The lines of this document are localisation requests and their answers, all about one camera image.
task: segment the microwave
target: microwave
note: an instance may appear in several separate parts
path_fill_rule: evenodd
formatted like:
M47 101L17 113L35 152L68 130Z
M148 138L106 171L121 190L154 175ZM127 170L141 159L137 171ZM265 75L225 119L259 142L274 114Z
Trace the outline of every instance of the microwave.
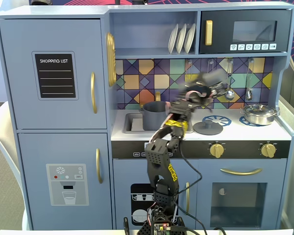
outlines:
M200 54L287 51L290 10L201 12Z

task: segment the oven handle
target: oven handle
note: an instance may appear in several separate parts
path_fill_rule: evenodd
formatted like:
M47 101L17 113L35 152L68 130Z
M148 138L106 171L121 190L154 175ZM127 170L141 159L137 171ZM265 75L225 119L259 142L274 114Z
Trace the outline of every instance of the oven handle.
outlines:
M261 168L249 171L249 172L239 172L239 171L234 171L234 170L230 170L230 169L225 169L225 168L221 168L220 171L227 173L227 174L231 174L231 175L255 175L259 172L262 171Z

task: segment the cabinet door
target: cabinet door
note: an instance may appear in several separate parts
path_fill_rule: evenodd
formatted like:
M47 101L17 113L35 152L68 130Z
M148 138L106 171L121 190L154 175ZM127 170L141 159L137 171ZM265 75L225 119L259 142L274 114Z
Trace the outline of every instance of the cabinet door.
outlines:
M286 161L198 160L203 179L198 184L197 218L206 229L276 229Z
M112 229L106 134L19 139L34 230Z
M180 190L197 179L197 174L182 159L171 160L171 164L177 174ZM153 188L149 184L147 175L147 160L113 160L114 189L116 203L117 229L123 228L123 218L129 220L130 229L141 229L147 219L147 209L153 204ZM189 203L189 213L196 214L197 186L189 189L189 199L186 192L179 196L179 205L186 210ZM194 229L195 221L182 212L185 226Z
M18 129L106 129L100 20L0 20L0 30Z

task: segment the white plate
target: white plate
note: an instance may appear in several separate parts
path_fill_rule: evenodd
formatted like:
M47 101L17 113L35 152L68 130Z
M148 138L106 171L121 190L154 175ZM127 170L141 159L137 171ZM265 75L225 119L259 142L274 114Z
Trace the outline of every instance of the white plate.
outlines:
M190 52L190 49L191 49L191 46L193 43L193 39L194 39L194 35L195 35L195 29L196 29L196 24L193 24L191 29L188 30L188 32L187 32L185 44L184 44L184 48L185 48L186 53Z
M177 30L178 30L178 24L176 24L174 30L172 30L170 39L169 39L169 45L168 45L168 49L169 49L169 53L171 54L174 48L174 44L175 44L175 40L176 40L176 35L177 35Z
M186 24L183 25L180 33L178 34L177 43L176 43L176 50L177 53L180 53L183 47L184 39L186 34Z

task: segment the cup icon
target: cup icon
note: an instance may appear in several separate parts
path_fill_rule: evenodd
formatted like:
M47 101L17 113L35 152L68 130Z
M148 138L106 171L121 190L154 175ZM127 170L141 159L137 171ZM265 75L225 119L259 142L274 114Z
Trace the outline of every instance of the cup icon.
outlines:
M63 191L62 192L65 205L75 205L76 192L75 191Z

